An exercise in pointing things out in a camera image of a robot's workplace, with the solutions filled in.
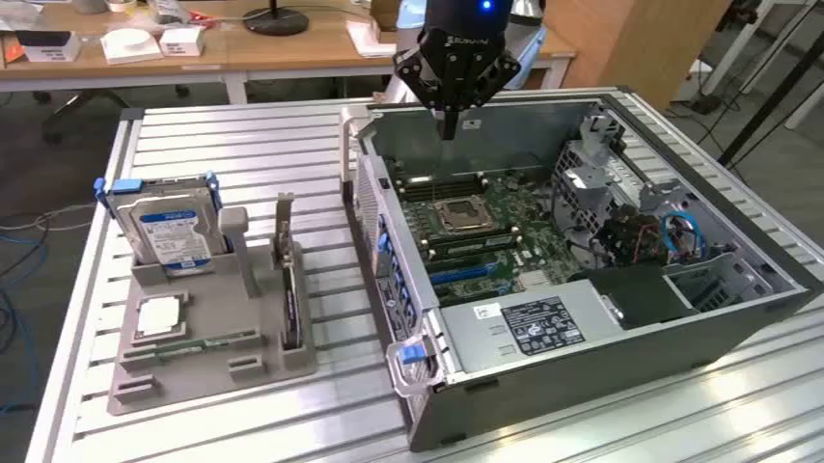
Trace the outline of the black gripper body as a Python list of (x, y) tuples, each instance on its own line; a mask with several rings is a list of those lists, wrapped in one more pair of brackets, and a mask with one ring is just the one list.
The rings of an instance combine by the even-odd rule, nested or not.
[(511, 7), (510, 1), (426, 3), (418, 47), (434, 77), (439, 78), (446, 110), (447, 56), (459, 52), (490, 52), (495, 57), (507, 50), (504, 31)]

